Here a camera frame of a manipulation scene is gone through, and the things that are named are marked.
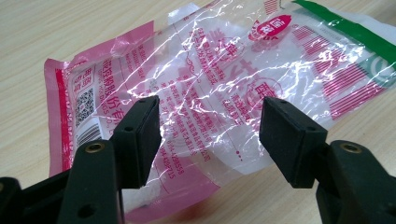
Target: plastic bag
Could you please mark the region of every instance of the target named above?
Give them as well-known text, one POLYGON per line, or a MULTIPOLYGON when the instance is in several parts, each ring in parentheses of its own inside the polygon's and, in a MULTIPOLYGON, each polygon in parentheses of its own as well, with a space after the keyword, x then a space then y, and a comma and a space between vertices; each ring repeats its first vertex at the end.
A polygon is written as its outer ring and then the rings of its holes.
POLYGON ((259 141, 264 96, 330 128, 396 76, 384 51, 394 45, 305 1, 214 1, 151 35, 148 23, 45 64, 53 174, 79 145, 108 139, 138 99, 160 96, 163 142, 148 184, 123 191, 126 220, 170 215, 272 164, 259 141))

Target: light wooden surface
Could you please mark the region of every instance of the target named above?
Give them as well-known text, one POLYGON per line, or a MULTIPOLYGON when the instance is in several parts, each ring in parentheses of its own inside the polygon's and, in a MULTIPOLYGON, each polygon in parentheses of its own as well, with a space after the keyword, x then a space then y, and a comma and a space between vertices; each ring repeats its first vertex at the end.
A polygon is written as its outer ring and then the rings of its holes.
MULTIPOLYGON (((0 176, 24 188, 48 177, 49 131, 43 66, 123 34, 191 0, 1 1, 0 176)), ((198 6, 209 0, 192 1, 198 6)), ((394 0, 317 1, 396 25, 394 0)), ((396 175, 396 91, 342 119, 328 141, 370 148, 396 175)), ((292 189, 275 166, 244 176, 209 199, 157 223, 319 223, 314 189, 292 189)))

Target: red logo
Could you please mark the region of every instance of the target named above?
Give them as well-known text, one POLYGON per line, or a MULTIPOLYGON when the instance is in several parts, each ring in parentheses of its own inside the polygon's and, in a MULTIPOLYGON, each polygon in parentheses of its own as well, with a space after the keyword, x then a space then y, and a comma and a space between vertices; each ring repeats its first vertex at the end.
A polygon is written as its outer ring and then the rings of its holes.
POLYGON ((278 95, 283 95, 282 87, 271 78, 258 78, 247 85, 246 100, 254 109, 262 109, 264 96, 278 97, 278 95))
POLYGON ((286 29, 290 22, 291 15, 278 16, 262 24, 259 21, 255 21, 248 38, 252 41, 258 41, 266 36, 277 35, 286 29))
POLYGON ((218 40, 215 52, 220 61, 229 62, 242 54, 244 49, 245 45, 239 40, 239 38, 224 37, 221 40, 218 40))

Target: qr code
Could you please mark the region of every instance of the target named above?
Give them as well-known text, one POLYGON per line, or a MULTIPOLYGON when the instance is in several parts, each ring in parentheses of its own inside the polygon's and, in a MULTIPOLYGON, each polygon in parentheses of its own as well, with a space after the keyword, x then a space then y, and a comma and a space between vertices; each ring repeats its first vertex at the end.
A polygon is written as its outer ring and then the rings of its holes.
POLYGON ((76 127, 93 113, 93 89, 82 93, 77 98, 76 106, 76 127))

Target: green stripe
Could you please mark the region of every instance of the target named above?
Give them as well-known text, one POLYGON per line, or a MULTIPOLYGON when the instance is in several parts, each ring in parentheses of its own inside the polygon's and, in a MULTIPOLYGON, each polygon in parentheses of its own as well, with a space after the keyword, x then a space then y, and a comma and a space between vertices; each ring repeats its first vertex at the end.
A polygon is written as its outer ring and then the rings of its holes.
POLYGON ((361 42, 367 49, 370 49, 377 55, 381 56, 396 70, 396 46, 392 45, 381 36, 376 35, 358 23, 349 21, 330 12, 329 9, 317 3, 304 0, 296 0, 293 2, 325 20, 327 22, 325 23, 327 26, 335 28, 361 42))

